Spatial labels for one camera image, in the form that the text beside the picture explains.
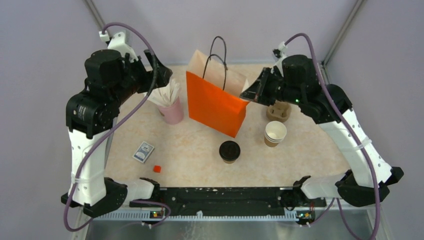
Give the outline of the orange paper bag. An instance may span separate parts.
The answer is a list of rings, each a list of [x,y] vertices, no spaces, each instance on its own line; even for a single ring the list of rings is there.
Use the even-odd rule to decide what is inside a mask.
[[[246,117],[248,101],[241,93],[248,78],[227,65],[226,56],[196,50],[186,69],[188,115],[191,119],[235,138]]]

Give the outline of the black coffee cup lid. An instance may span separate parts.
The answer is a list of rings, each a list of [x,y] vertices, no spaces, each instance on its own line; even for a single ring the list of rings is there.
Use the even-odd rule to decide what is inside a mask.
[[[241,154],[241,148],[235,141],[228,140],[220,145],[218,153],[222,159],[237,160]]]

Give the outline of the brown paper coffee cup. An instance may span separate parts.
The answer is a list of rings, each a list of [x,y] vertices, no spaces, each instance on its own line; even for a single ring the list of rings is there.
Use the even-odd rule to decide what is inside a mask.
[[[223,159],[223,162],[226,164],[233,164],[236,162],[236,159]]]

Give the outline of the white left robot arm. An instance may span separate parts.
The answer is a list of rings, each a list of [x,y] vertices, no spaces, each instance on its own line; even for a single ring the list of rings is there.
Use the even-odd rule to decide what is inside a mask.
[[[119,209],[129,188],[104,176],[107,133],[113,129],[120,107],[134,94],[165,87],[172,71],[149,50],[145,50],[152,70],[140,57],[113,49],[94,52],[84,63],[84,88],[66,104],[66,126],[71,141],[72,172],[68,193],[62,203],[82,207],[92,218]]]

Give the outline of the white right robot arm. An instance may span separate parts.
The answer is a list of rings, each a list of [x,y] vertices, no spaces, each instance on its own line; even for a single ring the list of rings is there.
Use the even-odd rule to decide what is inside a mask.
[[[404,176],[400,167],[389,165],[376,151],[345,92],[335,84],[321,85],[312,59],[305,55],[288,56],[279,66],[265,67],[240,97],[264,106],[297,105],[331,137],[348,162],[345,173],[296,181],[294,187],[299,189],[293,192],[293,200],[299,206],[317,198],[339,198],[355,207],[373,205],[376,196],[383,201],[389,186]]]

